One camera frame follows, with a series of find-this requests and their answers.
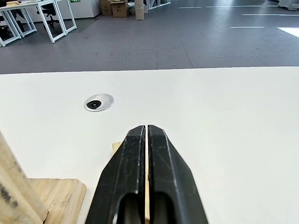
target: white table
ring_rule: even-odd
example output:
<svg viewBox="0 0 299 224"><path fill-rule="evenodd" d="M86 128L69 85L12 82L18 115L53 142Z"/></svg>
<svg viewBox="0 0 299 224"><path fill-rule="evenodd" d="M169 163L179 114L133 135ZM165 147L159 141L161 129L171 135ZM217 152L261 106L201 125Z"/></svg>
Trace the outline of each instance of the white table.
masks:
<svg viewBox="0 0 299 224"><path fill-rule="evenodd" d="M113 142L163 128L210 224L299 222L298 67L0 75L0 129L28 177L78 178L84 223ZM84 109L108 93L102 112Z"/></svg>
<svg viewBox="0 0 299 224"><path fill-rule="evenodd" d="M7 14L9 14L9 17L7 17L7 19L9 19L9 22L10 23L13 23L15 25L15 27L17 28L18 32L20 33L20 36L21 37L24 37L25 35L28 35L32 32L36 32L36 28L31 20L31 17L30 15L28 14L26 8L27 7L37 7L38 11L39 11L39 14L42 18L42 21L43 21L43 24L47 30L47 33L49 35L49 38L51 40L52 43L55 43L56 40L58 40L59 38L67 35L69 32L71 32L72 30L76 29L77 26L76 26L76 23L75 23L75 19L74 19L74 16L72 14L72 11L71 11L71 6L70 6L70 3L68 0L67 1L67 4L68 4L68 7L69 7L69 10L70 10L70 14L71 14L71 19L72 19L72 23L73 23L73 26L70 27L69 29L67 29L65 27L65 24L64 24L64 21L63 21L63 17L61 15L61 12L59 10L59 6L57 4L58 1L62 1L62 0L45 0L45 1L40 1L40 2L31 2L31 3L25 3L25 4L20 4L20 5L17 5L17 6L12 6L12 7L0 7L0 12L6 12ZM62 33L57 35L56 37L53 37L52 33L51 33L51 30L47 24L47 21L46 21L46 18L43 14L43 9L42 9L42 6L43 5L47 5L47 4L53 4L54 6L54 9L56 11L56 15L58 17L58 21L59 21L59 24L62 28ZM20 29L20 27L18 26L15 18L12 16L12 13L10 12L10 10L13 10L13 9L21 9L24 17L25 17L25 20L26 20L26 23L28 24L28 27L29 27L29 30L25 33L23 33Z"/></svg>

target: cardboard box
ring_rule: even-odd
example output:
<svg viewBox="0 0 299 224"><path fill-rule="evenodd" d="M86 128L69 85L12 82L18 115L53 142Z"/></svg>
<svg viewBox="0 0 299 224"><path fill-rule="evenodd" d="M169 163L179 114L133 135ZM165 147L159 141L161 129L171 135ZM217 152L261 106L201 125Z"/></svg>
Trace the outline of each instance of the cardboard box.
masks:
<svg viewBox="0 0 299 224"><path fill-rule="evenodd" d="M128 2L126 0L109 0L112 7L113 17L127 17L128 16Z"/></svg>
<svg viewBox="0 0 299 224"><path fill-rule="evenodd" d="M143 0L135 0L135 17L136 20L144 20Z"/></svg>
<svg viewBox="0 0 299 224"><path fill-rule="evenodd" d="M100 0L103 15L112 15L112 8L108 0Z"/></svg>

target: desk leg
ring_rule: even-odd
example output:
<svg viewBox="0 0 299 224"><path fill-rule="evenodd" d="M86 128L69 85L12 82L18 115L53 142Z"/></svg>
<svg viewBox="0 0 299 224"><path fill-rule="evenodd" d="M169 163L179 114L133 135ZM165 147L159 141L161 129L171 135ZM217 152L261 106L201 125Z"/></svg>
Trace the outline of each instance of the desk leg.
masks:
<svg viewBox="0 0 299 224"><path fill-rule="evenodd" d="M3 40L1 39L1 37L0 37L0 45L1 45L2 47L5 47L5 43L3 42Z"/></svg>
<svg viewBox="0 0 299 224"><path fill-rule="evenodd" d="M71 13L71 20L73 22L73 26L71 28L69 28L67 31L67 33L71 32L72 30L74 29L77 29L77 25L76 25L76 22L75 22L75 18L74 18L74 15L73 15L73 12L71 11L71 6L70 6L70 2L69 0L66 0L68 6L69 6L69 10L70 10L70 13Z"/></svg>
<svg viewBox="0 0 299 224"><path fill-rule="evenodd" d="M68 33L71 32L72 30L77 29L77 25L76 25L76 22L75 22L75 18L74 18L73 12L72 12L72 10L71 10L71 6L70 6L70 3L69 3L69 0L66 0L66 1L67 1L67 4L68 4L68 7L69 7L70 14L71 14L71 21L72 21L72 23L73 23L73 26L72 26L71 28L68 28L68 29L65 27L65 23L64 23L62 14L61 14L61 12L60 12L60 9L59 9L59 6L58 6L57 1L55 1L55 3L56 3L56 5L57 5L59 15L60 15L60 17L61 17L61 19L62 19L62 21L63 21L63 26L64 26L64 29L65 29L65 32L66 32L66 34L68 34Z"/></svg>
<svg viewBox="0 0 299 224"><path fill-rule="evenodd" d="M58 17L58 20L59 20L60 27L61 27L61 29L62 29L64 35L66 36L66 35L67 35L67 32L66 32L66 28L65 28L64 20L63 20L63 18L62 18L62 15L61 15L61 13L60 13L60 10L59 10L59 7L58 7L58 4L57 4L56 0L54 0L53 6L54 6L54 9L55 9L56 14L57 14L57 17Z"/></svg>
<svg viewBox="0 0 299 224"><path fill-rule="evenodd" d="M42 20L43 20L43 24L45 25L46 31L47 31L47 33L48 33L48 35L49 35L49 38L50 38L51 42L52 42L52 43L55 43L55 40L53 39L52 33L51 33L50 28L49 28L49 26L48 26L48 24L47 24L47 21L46 21L46 18L45 18L45 16L44 16L44 14L43 14L43 10L42 10L41 6L40 6L40 5L37 5L37 9L38 9L39 14L41 15L41 18L42 18Z"/></svg>
<svg viewBox="0 0 299 224"><path fill-rule="evenodd" d="M15 27L12 18L9 16L9 13L7 13L6 11L2 11L2 16L5 19L5 21L7 22L8 28L9 28L10 32L12 32L14 37L16 37L17 39L21 39L21 36L18 33L18 30Z"/></svg>
<svg viewBox="0 0 299 224"><path fill-rule="evenodd" d="M29 22L30 22L30 24L31 24L31 28L32 28L34 31L37 31L37 30L36 30L36 27L35 27L35 25L34 25L34 23L33 23L33 21L32 21L32 19L31 19L31 17L30 17L30 15L28 14L27 9L26 9L26 8L22 8L21 11L22 11L23 15L26 17L26 21L29 20Z"/></svg>
<svg viewBox="0 0 299 224"><path fill-rule="evenodd" d="M9 17L11 18L12 22L14 23L16 29L18 30L19 34L21 35L21 37L25 37L24 34L23 34L23 32L21 31L21 28L19 27L17 21L15 20L13 14L11 13L11 11L9 10L7 12L9 14Z"/></svg>

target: metal frame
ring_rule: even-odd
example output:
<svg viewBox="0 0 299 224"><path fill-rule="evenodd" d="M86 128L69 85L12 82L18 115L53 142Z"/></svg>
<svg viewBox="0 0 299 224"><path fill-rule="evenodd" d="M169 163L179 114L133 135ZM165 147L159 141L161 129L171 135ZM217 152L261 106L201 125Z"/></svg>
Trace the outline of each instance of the metal frame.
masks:
<svg viewBox="0 0 299 224"><path fill-rule="evenodd" d="M59 35L57 35L57 36L55 36L55 37L53 37L53 35L52 35L52 33L51 33L51 30L50 30L50 28L49 28L49 26L48 26L48 24L47 24L46 17L45 17L45 15L43 14L43 10L42 10L42 7L41 7L41 6L43 6L43 5L48 5L49 3L52 3L52 4L53 4L54 9L55 9L55 11L56 11L56 13L57 13L57 15L58 15L57 17L58 17L59 24L60 24L60 26L61 26L61 28L62 28L62 33L59 34ZM67 35L67 33L66 33L66 31L65 31L65 25L64 25L64 22L63 22L63 20L61 19L60 11L59 11L59 9L58 9L58 6L57 6L57 3L56 3L55 0L51 0L51 1L40 1L40 2L38 2L38 3L37 3L37 10L38 10L38 12L39 12L39 14L40 14L40 16L41 16L41 18L42 18L43 24L44 24L44 26L45 26L45 28L46 28L46 31L47 31L47 33L48 33L48 35L49 35L49 38L50 38L50 40L51 40L52 43L55 43L56 40L58 40L58 39L60 39L61 37Z"/></svg>
<svg viewBox="0 0 299 224"><path fill-rule="evenodd" d="M27 12L27 9L26 8L21 8L21 12L24 16L24 19L25 19L28 27L29 27L29 30L25 31L24 33L21 31L16 19L14 18L13 14L11 13L10 10L8 11L8 14L9 14L10 18L12 19L14 25L16 26L16 28L17 28L19 34L21 35L21 37L25 37L26 35L31 34L32 32L36 32L37 30L36 30L36 27L35 27L32 19L31 19L31 17L29 16L29 14Z"/></svg>
<svg viewBox="0 0 299 224"><path fill-rule="evenodd" d="M13 34L13 37L11 37L11 38L9 38L5 41L0 38L1 46L5 47L6 44L8 44L12 41L15 41L17 39L21 39L21 35L19 34L16 26L14 25L14 22L11 20L11 17L9 16L8 12L7 11L1 11L1 14L2 14L5 22L7 23L10 32Z"/></svg>
<svg viewBox="0 0 299 224"><path fill-rule="evenodd" d="M161 0L157 0L157 4L155 5L156 0L146 0L146 5L148 6L149 10L151 10L154 8L159 8L171 4L170 0L166 0L166 1L167 1L166 3L161 4Z"/></svg>
<svg viewBox="0 0 299 224"><path fill-rule="evenodd" d="M56 5L57 5L58 11L59 11L59 16L61 17L61 19L62 19L62 21L63 21L64 19L63 19L63 17L62 17L62 14L60 13L60 9L59 9L59 6L58 6L58 2L59 2L59 1L62 1L62 0L58 0L58 1L55 0L55 3L56 3ZM72 20L72 23L73 23L73 26L67 29L67 28L65 27L65 23L63 22L63 27L64 27L66 33L68 34L68 33L71 32L72 30L77 29L77 25L76 25L76 22L75 22L75 18L74 18L73 12L72 12L72 10L71 10L71 5L70 5L70 3L69 3L68 0L66 0L66 2L67 2L67 4L68 4L69 10L70 10L70 14L71 14L71 20Z"/></svg>

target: wooden plank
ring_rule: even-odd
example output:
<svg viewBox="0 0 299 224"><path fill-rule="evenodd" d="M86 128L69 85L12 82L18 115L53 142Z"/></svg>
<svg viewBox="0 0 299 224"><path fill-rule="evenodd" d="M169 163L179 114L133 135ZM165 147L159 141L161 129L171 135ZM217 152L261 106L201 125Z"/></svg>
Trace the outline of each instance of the wooden plank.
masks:
<svg viewBox="0 0 299 224"><path fill-rule="evenodd" d="M41 201L49 208L44 224L75 224L86 192L77 179L29 179Z"/></svg>
<svg viewBox="0 0 299 224"><path fill-rule="evenodd" d="M112 144L113 154L121 146L122 142ZM150 223L150 184L149 184L149 153L147 142L145 143L145 222Z"/></svg>
<svg viewBox="0 0 299 224"><path fill-rule="evenodd" d="M121 146L122 142L116 142L112 144L112 152L113 154L118 150L118 148Z"/></svg>
<svg viewBox="0 0 299 224"><path fill-rule="evenodd" d="M47 207L33 190L0 132L0 223L42 223Z"/></svg>

